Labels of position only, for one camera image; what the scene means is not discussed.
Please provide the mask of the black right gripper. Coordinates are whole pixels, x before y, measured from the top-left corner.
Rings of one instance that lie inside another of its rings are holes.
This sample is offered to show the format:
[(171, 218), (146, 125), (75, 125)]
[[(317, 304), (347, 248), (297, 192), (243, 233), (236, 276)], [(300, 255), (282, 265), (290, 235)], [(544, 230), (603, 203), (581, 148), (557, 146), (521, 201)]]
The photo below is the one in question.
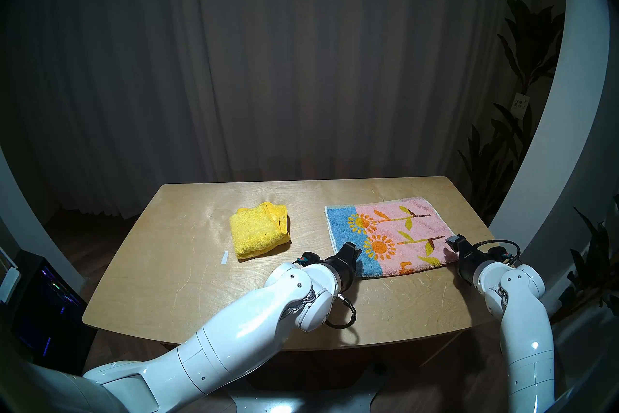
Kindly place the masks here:
[(467, 239), (463, 235), (452, 235), (446, 239), (446, 244), (459, 254), (458, 273), (469, 285), (474, 285), (474, 275), (479, 267), (479, 250), (467, 248)]

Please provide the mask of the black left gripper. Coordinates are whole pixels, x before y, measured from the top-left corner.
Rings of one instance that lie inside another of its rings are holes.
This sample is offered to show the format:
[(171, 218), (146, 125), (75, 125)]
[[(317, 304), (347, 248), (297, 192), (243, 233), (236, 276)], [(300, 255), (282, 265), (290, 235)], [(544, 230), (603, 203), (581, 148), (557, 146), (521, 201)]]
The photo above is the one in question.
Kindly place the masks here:
[(322, 260), (322, 265), (330, 267), (337, 274), (339, 290), (347, 290), (356, 276), (356, 262), (361, 250), (354, 243), (344, 243), (341, 255), (333, 255)]

